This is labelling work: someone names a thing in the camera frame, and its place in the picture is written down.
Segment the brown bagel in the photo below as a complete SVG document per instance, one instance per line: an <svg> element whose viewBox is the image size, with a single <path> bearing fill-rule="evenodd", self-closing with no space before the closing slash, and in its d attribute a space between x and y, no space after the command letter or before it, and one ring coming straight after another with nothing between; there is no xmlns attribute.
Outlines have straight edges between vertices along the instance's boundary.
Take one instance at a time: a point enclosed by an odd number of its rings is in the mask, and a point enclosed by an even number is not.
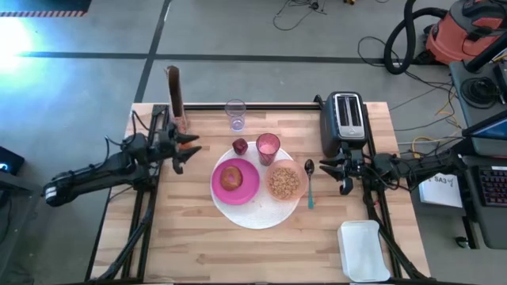
<svg viewBox="0 0 507 285"><path fill-rule="evenodd" d="M220 184L226 191L234 191L242 185L242 172L239 167L229 165L225 167L220 174Z"/></svg>

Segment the golden cereal pieces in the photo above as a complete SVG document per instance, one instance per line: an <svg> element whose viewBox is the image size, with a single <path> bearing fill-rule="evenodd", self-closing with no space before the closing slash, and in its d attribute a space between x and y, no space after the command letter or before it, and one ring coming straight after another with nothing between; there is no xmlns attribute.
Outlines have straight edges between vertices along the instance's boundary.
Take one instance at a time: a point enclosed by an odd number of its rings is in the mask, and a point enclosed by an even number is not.
<svg viewBox="0 0 507 285"><path fill-rule="evenodd" d="M290 168L276 168L269 175L268 189L279 200L289 200L299 191L300 180L296 171Z"/></svg>

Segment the pale pink plastic bowl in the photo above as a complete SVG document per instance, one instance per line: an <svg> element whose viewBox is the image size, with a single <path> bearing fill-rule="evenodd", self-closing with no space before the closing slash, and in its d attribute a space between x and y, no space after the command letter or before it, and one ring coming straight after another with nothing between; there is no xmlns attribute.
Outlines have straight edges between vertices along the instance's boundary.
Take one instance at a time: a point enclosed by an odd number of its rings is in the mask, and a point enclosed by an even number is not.
<svg viewBox="0 0 507 285"><path fill-rule="evenodd" d="M288 200L281 200L281 199L275 198L268 189L267 180L268 180L269 175L273 172L274 169L280 168L280 167L293 169L298 174L298 177L300 180L299 191L296 193L296 195L293 198L288 199ZM298 164L296 161L293 161L293 160L283 159L283 160L275 161L267 168L267 170L265 172L265 176L264 176L264 185L265 185L265 188L266 188L268 194L270 194L270 196L272 198L274 198L275 200L279 200L282 202L295 201L295 200L299 200L307 192L308 178L307 178L307 174L306 174L304 168L300 164Z"/></svg>

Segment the black backlit keyboard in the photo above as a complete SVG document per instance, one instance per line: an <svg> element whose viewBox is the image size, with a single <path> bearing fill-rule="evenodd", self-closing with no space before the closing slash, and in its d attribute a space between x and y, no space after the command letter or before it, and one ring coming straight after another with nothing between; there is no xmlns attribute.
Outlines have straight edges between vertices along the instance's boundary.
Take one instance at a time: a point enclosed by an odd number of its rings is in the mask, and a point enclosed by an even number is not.
<svg viewBox="0 0 507 285"><path fill-rule="evenodd" d="M480 166L479 196L486 207L507 207L507 166Z"/></svg>

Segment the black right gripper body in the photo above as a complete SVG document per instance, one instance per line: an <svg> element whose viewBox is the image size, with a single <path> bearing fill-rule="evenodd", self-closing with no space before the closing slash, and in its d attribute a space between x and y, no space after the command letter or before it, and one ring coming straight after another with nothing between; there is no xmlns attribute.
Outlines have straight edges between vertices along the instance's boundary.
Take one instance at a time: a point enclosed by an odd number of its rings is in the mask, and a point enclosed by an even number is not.
<svg viewBox="0 0 507 285"><path fill-rule="evenodd" d="M347 196L353 190L353 178L361 180L368 172L370 164L366 162L372 157L364 153L346 154L341 163L342 178L340 194Z"/></svg>

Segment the white paper sheet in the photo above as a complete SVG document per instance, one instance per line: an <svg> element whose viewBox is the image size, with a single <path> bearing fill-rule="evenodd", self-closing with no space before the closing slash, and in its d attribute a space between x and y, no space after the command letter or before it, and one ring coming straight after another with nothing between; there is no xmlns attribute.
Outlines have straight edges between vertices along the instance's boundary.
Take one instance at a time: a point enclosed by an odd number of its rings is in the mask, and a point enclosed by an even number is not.
<svg viewBox="0 0 507 285"><path fill-rule="evenodd" d="M462 208L458 177L438 173L418 185L420 201L441 206Z"/></svg>

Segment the black slanted bar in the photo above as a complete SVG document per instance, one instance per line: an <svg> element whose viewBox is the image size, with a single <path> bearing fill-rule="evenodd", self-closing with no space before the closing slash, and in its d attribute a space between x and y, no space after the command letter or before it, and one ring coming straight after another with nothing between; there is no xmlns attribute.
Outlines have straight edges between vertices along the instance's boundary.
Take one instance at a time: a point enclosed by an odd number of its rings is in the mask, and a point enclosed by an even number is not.
<svg viewBox="0 0 507 285"><path fill-rule="evenodd" d="M483 52L475 56L469 63L466 63L464 67L467 71L475 73L506 48L507 32L504 32Z"/></svg>

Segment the orange cereal bag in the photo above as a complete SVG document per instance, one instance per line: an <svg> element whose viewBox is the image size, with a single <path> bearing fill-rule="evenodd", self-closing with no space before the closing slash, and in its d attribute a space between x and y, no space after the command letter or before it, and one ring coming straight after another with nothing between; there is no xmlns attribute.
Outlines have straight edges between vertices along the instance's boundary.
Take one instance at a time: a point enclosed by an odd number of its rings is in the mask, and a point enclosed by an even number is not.
<svg viewBox="0 0 507 285"><path fill-rule="evenodd" d="M180 70L176 66L168 66L165 72L169 88L171 120L176 124L178 131L185 134L187 122L181 94Z"/></svg>

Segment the white round woven placemat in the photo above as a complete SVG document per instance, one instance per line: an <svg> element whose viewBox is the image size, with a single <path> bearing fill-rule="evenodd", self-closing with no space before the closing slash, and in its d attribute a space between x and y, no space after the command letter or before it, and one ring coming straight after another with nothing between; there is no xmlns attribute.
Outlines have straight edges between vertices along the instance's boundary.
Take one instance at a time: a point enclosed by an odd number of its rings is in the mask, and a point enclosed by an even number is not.
<svg viewBox="0 0 507 285"><path fill-rule="evenodd" d="M233 149L226 151L215 164L215 168L221 162L232 158L241 158L252 163L260 175L260 187L257 194L249 202L241 205L226 204L221 202L212 193L210 181L212 200L219 211L234 224L253 230L268 229L286 220L296 209L300 199L282 202L272 198L270 194L268 194L264 185L264 176L267 167L259 162L256 143L254 141L250 141L248 142L248 145L248 150L244 155L237 155Z"/></svg>

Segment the clear glass tumbler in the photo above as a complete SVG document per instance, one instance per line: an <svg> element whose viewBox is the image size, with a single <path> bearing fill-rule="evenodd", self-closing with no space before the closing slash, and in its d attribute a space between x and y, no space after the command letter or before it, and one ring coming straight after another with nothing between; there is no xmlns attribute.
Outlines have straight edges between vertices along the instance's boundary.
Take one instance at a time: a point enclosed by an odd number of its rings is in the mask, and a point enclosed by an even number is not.
<svg viewBox="0 0 507 285"><path fill-rule="evenodd" d="M246 104L239 99L231 99L224 106L229 117L231 130L242 131L245 127Z"/></svg>

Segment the magenta plastic plate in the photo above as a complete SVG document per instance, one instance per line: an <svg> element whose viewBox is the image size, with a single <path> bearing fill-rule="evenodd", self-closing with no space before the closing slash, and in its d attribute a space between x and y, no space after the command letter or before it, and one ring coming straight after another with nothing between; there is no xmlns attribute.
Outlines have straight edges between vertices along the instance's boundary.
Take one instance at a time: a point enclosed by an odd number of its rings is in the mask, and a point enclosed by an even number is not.
<svg viewBox="0 0 507 285"><path fill-rule="evenodd" d="M226 191L220 184L221 171L229 166L234 165L239 167L242 172L242 185L234 191ZM221 162L213 171L211 178L212 193L221 202L230 205L241 205L249 202L256 194L260 187L260 175L256 167L241 158L232 158Z"/></svg>

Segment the red faceted plastic tumbler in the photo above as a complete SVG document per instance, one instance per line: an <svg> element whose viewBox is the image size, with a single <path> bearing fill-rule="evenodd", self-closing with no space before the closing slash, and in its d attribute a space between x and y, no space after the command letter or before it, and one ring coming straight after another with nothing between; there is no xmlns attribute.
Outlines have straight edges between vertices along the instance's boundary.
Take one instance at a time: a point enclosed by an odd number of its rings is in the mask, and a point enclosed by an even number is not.
<svg viewBox="0 0 507 285"><path fill-rule="evenodd" d="M265 166L271 165L280 149L280 140L272 133L264 133L257 138L256 147L259 162Z"/></svg>

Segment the black device blue light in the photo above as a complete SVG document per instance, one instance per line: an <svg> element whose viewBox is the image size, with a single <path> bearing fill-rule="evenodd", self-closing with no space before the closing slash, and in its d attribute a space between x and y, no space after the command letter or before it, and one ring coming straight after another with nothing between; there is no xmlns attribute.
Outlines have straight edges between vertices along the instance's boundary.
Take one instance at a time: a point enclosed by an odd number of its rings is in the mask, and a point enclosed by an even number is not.
<svg viewBox="0 0 507 285"><path fill-rule="evenodd" d="M22 156L0 146L0 172L16 176L24 163L25 159Z"/></svg>

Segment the white plastic container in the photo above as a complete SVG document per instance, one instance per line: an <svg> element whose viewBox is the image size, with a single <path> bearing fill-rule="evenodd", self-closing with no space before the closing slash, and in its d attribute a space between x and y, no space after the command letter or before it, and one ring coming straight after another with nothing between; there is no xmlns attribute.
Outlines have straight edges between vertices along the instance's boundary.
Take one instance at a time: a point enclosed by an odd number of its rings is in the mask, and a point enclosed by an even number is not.
<svg viewBox="0 0 507 285"><path fill-rule="evenodd" d="M337 230L342 271L356 283L377 283L391 277L383 259L379 224L372 220L343 222Z"/></svg>

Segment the black spoon teal handle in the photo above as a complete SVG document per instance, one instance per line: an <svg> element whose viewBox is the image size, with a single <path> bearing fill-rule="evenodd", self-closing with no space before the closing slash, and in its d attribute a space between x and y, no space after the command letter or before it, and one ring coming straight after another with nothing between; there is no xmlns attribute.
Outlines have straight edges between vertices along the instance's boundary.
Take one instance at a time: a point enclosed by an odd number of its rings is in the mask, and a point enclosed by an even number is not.
<svg viewBox="0 0 507 285"><path fill-rule="evenodd" d="M307 174L308 178L308 201L307 206L309 209L314 209L314 199L313 199L313 192L311 187L311 177L314 173L314 162L311 159L307 159L304 164L304 169Z"/></svg>

